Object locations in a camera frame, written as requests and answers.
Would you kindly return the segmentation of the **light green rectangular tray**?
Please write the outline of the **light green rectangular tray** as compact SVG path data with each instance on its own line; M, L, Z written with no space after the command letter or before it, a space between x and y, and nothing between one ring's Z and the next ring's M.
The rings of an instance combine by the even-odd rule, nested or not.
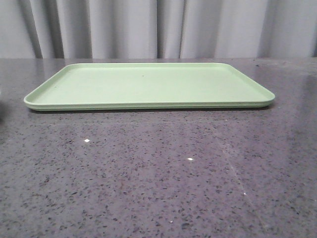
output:
M275 95L214 62L70 64L30 92L36 111L263 108Z

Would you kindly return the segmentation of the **grey pleated curtain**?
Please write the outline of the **grey pleated curtain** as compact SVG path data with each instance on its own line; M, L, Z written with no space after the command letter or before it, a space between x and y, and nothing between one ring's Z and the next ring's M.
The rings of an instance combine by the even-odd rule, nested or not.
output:
M3 0L4 59L317 55L314 0Z

